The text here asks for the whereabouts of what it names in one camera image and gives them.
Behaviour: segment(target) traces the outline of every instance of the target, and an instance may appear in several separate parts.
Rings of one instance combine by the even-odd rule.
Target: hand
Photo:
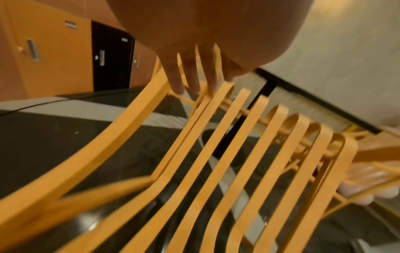
[[[213,46],[221,49],[222,72],[231,81],[282,55],[299,31],[313,0],[107,0],[123,27],[154,50],[172,90],[200,85],[197,45],[209,90],[217,86]]]

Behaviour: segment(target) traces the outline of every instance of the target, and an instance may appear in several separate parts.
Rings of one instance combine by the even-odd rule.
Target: floor
[[[0,198],[40,177],[85,146],[115,120],[139,92],[140,89],[116,90],[96,94],[0,103],[0,125],[2,129],[0,140],[2,140],[2,146],[7,147],[0,152],[0,161],[2,161]],[[29,108],[12,112],[24,107]],[[70,193],[126,178],[151,174],[178,136],[187,121],[190,109],[173,97],[165,98],[132,137]],[[222,116],[222,113],[218,113],[213,117],[208,130],[193,146],[173,180],[159,198],[101,245],[96,252],[118,252],[140,229],[143,221],[149,219],[168,200],[168,197],[185,176],[187,169],[204,146],[206,132],[212,131]],[[256,133],[252,133],[248,137],[241,153],[225,175],[225,181],[214,190],[190,235],[186,252],[198,251],[201,242],[199,235],[204,231],[207,220],[223,196],[229,178],[238,172],[241,162],[250,153],[257,140]],[[242,193],[244,199],[251,196],[262,174],[268,169],[271,159],[277,152],[277,147],[270,147],[246,185],[246,192]],[[162,251],[162,246],[168,238],[168,234],[173,233],[176,229],[176,225],[179,224],[179,220],[183,217],[185,210],[211,173],[216,162],[215,158],[209,160],[186,199],[148,252]],[[252,226],[246,234],[250,241],[254,242],[257,239],[260,229],[263,228],[264,222],[273,212],[292,176],[291,173],[283,175],[274,186],[271,196],[259,211],[258,225]],[[84,213],[9,252],[32,252],[33,249],[43,253],[54,252],[77,235],[94,229],[105,216],[134,196],[135,194],[132,194],[98,210]],[[227,239],[226,231],[230,230],[235,218],[234,211],[224,221],[222,231],[218,236],[217,252],[224,251],[224,242]],[[292,220],[293,218],[289,220],[286,229],[279,236],[278,245],[281,243],[281,238],[287,228],[292,224]],[[370,245],[390,243],[395,240],[387,228],[363,208],[349,206],[320,223],[304,252],[350,253],[352,249],[349,242],[357,238],[365,240]],[[246,252],[244,247],[241,248],[241,252]]]

